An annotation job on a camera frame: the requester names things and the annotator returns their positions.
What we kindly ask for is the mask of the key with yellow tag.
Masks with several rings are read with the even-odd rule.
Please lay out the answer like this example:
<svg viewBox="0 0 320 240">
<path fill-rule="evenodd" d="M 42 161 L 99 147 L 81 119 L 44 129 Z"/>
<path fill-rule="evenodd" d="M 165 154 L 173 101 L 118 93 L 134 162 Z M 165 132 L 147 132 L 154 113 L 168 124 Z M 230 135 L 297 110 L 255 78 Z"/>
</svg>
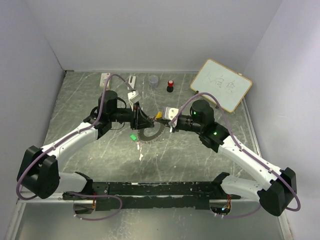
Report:
<svg viewBox="0 0 320 240">
<path fill-rule="evenodd" d="M 157 113 L 157 115 L 155 116 L 155 120 L 159 120 L 159 119 L 161 119 L 163 117 L 163 112 L 162 111 L 159 111 L 158 113 Z"/>
</svg>

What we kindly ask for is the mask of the metal disc with keyrings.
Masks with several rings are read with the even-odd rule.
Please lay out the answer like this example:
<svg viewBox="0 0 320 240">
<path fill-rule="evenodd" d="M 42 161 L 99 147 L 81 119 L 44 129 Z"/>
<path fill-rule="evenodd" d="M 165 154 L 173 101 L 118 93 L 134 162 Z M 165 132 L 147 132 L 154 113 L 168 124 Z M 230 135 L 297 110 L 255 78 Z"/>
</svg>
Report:
<svg viewBox="0 0 320 240">
<path fill-rule="evenodd" d="M 154 123 L 152 128 L 143 128 L 138 130 L 138 139 L 142 144 L 148 144 L 155 141 L 162 135 L 165 130 L 165 125 L 159 122 Z"/>
</svg>

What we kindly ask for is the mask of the key with green tag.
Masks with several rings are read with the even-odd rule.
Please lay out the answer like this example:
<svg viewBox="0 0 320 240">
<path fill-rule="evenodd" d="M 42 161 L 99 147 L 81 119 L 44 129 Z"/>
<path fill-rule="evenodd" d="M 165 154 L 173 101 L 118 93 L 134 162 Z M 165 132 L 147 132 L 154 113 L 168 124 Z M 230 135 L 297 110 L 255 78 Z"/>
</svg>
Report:
<svg viewBox="0 0 320 240">
<path fill-rule="evenodd" d="M 132 133 L 129 136 L 130 136 L 131 140 L 136 143 L 137 149 L 140 150 L 141 147 L 140 147 L 139 138 L 135 134 L 132 134 Z"/>
</svg>

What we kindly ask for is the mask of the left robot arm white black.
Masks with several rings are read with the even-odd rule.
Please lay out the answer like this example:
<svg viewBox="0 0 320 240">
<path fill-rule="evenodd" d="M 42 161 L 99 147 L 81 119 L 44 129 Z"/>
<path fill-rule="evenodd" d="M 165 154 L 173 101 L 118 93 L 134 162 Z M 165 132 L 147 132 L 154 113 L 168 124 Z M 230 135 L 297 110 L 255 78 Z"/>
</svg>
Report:
<svg viewBox="0 0 320 240">
<path fill-rule="evenodd" d="M 41 199 L 66 192 L 75 192 L 83 200 L 89 199 L 94 192 L 93 180 L 81 172 L 63 173 L 66 161 L 110 131 L 113 123 L 129 123 L 133 130 L 154 127 L 153 121 L 140 107 L 138 91 L 131 91 L 127 96 L 130 107 L 118 107 L 118 94 L 112 90 L 104 91 L 98 106 L 70 133 L 45 146 L 29 147 L 17 175 L 18 197 L 26 199 L 20 193 L 20 187 L 25 187 Z"/>
</svg>

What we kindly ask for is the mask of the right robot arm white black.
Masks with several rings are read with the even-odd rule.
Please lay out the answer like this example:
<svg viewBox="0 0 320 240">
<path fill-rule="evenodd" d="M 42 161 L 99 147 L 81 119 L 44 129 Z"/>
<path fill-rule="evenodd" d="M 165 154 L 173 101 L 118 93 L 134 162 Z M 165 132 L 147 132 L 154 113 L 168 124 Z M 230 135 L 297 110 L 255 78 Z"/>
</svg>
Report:
<svg viewBox="0 0 320 240">
<path fill-rule="evenodd" d="M 297 198 L 296 173 L 289 167 L 282 169 L 254 153 L 241 143 L 223 125 L 215 121 L 214 109 L 203 99 L 192 103 L 189 114 L 179 114 L 179 109 L 166 107 L 155 121 L 175 131 L 196 133 L 201 143 L 240 166 L 253 180 L 222 174 L 220 182 L 212 186 L 218 199 L 237 195 L 259 202 L 269 214 L 279 217 Z"/>
</svg>

